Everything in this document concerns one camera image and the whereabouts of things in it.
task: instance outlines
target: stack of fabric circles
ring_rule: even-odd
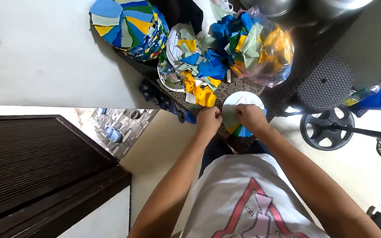
[[[97,0],[89,12],[99,35],[127,56],[148,61],[166,46],[166,20],[147,1]]]

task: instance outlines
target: black fabric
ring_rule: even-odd
[[[199,177],[200,178],[204,174],[205,168],[211,164],[215,159],[220,158],[223,155],[226,154],[233,154],[232,150],[230,149],[227,144],[221,140],[218,137],[214,137],[211,139],[209,144],[207,145],[207,148],[205,148],[204,155],[202,156],[202,164],[201,164],[201,170],[199,171]],[[260,141],[254,141],[248,149],[246,149],[244,154],[271,154],[271,152],[268,150],[267,146],[265,146]]]
[[[204,13],[193,0],[179,1],[179,23],[191,23],[193,32],[198,35],[202,31],[202,19]]]

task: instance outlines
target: person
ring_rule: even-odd
[[[201,157],[184,238],[381,238],[381,230],[367,214],[269,126],[259,107],[239,104],[236,116],[260,141],[247,154],[233,154],[214,138],[222,123],[220,110],[212,107],[199,113],[196,134],[148,198],[129,238],[171,237]]]

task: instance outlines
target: white wall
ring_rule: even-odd
[[[129,202],[130,186],[58,238],[126,238],[129,235]]]
[[[0,0],[0,105],[156,108],[90,27],[94,0]]]
[[[332,52],[351,67],[358,89],[377,85],[381,79],[381,0],[364,9]]]

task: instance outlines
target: white fabric scrap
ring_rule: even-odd
[[[185,101],[187,101],[188,103],[195,104],[196,103],[195,95],[186,92],[186,99],[185,99]]]

